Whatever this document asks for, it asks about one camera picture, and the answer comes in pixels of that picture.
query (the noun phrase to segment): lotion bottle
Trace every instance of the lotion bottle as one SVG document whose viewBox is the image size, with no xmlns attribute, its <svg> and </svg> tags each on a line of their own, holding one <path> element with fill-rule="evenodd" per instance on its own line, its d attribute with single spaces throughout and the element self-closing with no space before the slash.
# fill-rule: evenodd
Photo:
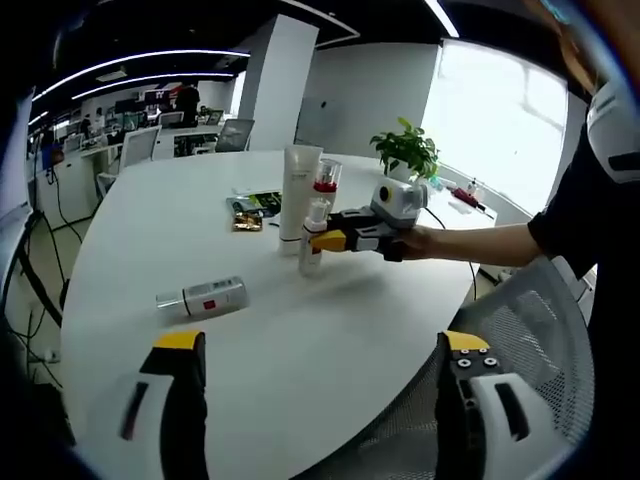
<svg viewBox="0 0 640 480">
<path fill-rule="evenodd" d="M 320 267 L 322 250 L 311 246 L 311 239 L 327 230 L 327 214 L 330 204 L 324 198 L 311 200 L 309 214 L 302 226 L 302 240 L 300 242 L 300 254 L 298 255 L 298 270 L 305 277 L 310 277 Z"/>
</svg>

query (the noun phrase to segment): potted plant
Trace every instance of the potted plant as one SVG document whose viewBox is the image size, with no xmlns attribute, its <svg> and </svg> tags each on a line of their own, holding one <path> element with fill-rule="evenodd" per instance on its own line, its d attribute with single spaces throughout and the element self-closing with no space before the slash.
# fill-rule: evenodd
<svg viewBox="0 0 640 480">
<path fill-rule="evenodd" d="M 380 152 L 380 163 L 385 175 L 408 182 L 412 176 L 429 178 L 438 169 L 438 150 L 430 138 L 424 138 L 424 130 L 416 128 L 402 117 L 398 123 L 404 132 L 383 132 L 371 138 L 369 144 L 376 145 Z"/>
</svg>

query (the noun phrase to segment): led light strip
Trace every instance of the led light strip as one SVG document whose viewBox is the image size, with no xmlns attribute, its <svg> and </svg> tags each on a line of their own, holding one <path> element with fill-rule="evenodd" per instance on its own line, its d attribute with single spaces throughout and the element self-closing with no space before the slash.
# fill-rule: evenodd
<svg viewBox="0 0 640 480">
<path fill-rule="evenodd" d="M 52 90 L 55 90 L 60 85 L 64 85 L 65 83 L 73 80 L 74 78 L 78 78 L 82 75 L 85 75 L 89 72 L 93 72 L 94 70 L 98 70 L 100 68 L 108 67 L 109 65 L 128 62 L 129 60 L 137 60 L 139 58 L 158 57 L 161 55 L 191 54 L 191 53 L 204 54 L 204 55 L 227 55 L 230 57 L 250 57 L 251 56 L 248 53 L 233 52 L 233 51 L 227 51 L 227 50 L 164 50 L 160 52 L 139 53 L 137 55 L 130 55 L 128 57 L 116 58 L 115 60 L 109 60 L 108 62 L 104 62 L 99 65 L 94 65 L 93 67 L 85 68 L 84 70 L 74 73 L 73 75 L 63 78 L 59 82 L 54 83 L 49 88 L 43 90 L 38 95 L 33 97 L 33 101 L 35 102 L 36 100 L 39 100 L 40 98 L 44 97 L 47 93 L 51 92 Z"/>
<path fill-rule="evenodd" d="M 28 125 L 28 126 L 30 127 L 31 125 L 33 125 L 34 123 L 36 123 L 38 120 L 40 120 L 42 117 L 45 117 L 45 116 L 47 116 L 47 115 L 49 115 L 49 112 L 41 113 L 41 114 L 40 114 L 40 115 L 38 115 L 36 118 L 34 118 L 33 120 L 31 120 L 31 121 L 29 122 L 29 125 Z"/>
<path fill-rule="evenodd" d="M 327 45 L 331 45 L 333 43 L 338 43 L 338 42 L 345 42 L 347 40 L 353 40 L 355 38 L 360 38 L 360 32 L 358 32 L 357 30 L 354 30 L 353 28 L 351 28 L 349 25 L 347 25 L 346 23 L 341 22 L 340 20 L 333 18 L 331 15 L 326 14 L 324 12 L 321 12 L 320 10 L 316 10 L 315 8 L 310 7 L 309 5 L 306 5 L 302 2 L 298 2 L 296 0 L 280 0 L 283 3 L 287 3 L 289 5 L 291 5 L 292 7 L 298 7 L 302 10 L 306 10 L 309 13 L 313 13 L 314 15 L 322 18 L 323 20 L 326 20 L 327 22 L 333 23 L 334 25 L 343 28 L 344 30 L 346 30 L 347 32 L 350 33 L 350 35 L 347 35 L 346 37 L 341 37 L 341 38 L 335 38 L 333 40 L 329 40 L 327 42 L 322 42 L 322 43 L 318 43 L 316 45 L 316 48 L 318 47 L 325 47 Z"/>
<path fill-rule="evenodd" d="M 129 80 L 123 80 L 121 82 L 110 83 L 109 85 L 103 85 L 93 90 L 87 90 L 79 95 L 71 97 L 71 100 L 77 100 L 78 98 L 86 97 L 92 93 L 99 92 L 111 87 L 117 87 L 120 85 L 126 85 L 127 83 L 142 82 L 145 80 L 156 80 L 158 78 L 171 78 L 171 77 L 233 77 L 232 73 L 165 73 L 163 75 L 151 75 L 149 77 L 130 78 Z"/>
<path fill-rule="evenodd" d="M 452 38 L 460 38 L 460 34 L 458 33 L 458 30 L 456 30 L 456 27 L 453 26 L 451 19 L 442 9 L 442 6 L 438 3 L 438 0 L 424 0 L 424 1 L 427 3 L 427 5 L 429 6 L 433 14 L 436 17 L 438 17 L 438 20 L 440 20 L 440 23 L 442 24 L 444 29 L 447 31 L 449 36 Z"/>
</svg>

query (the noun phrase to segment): human hand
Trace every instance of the human hand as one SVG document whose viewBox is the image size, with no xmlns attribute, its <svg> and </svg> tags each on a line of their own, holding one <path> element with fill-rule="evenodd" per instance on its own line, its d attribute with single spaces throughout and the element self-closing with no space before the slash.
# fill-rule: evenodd
<svg viewBox="0 0 640 480">
<path fill-rule="evenodd" d="M 411 230 L 401 232 L 400 239 L 406 245 L 403 260 L 432 258 L 435 254 L 435 237 L 438 230 L 416 225 Z"/>
</svg>

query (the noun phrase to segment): white round table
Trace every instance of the white round table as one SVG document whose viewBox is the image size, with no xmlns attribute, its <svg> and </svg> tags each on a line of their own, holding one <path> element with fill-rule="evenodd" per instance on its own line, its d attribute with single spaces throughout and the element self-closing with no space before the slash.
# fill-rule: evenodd
<svg viewBox="0 0 640 480">
<path fill-rule="evenodd" d="M 335 209 L 369 204 L 378 161 L 326 156 L 344 164 Z M 138 371 L 156 338 L 199 329 L 209 475 L 287 478 L 357 434 L 427 360 L 469 290 L 469 265 L 325 253 L 317 277 L 301 277 L 295 258 L 276 253 L 275 227 L 233 233 L 225 205 L 234 188 L 281 188 L 283 159 L 211 154 L 120 175 L 87 232 L 64 311 L 62 378 L 76 435 L 91 402 Z M 461 205 L 447 192 L 431 208 L 448 228 L 494 224 Z M 423 213 L 421 223 L 438 226 Z M 156 311 L 158 293 L 231 275 L 246 282 L 244 310 L 191 323 Z"/>
</svg>

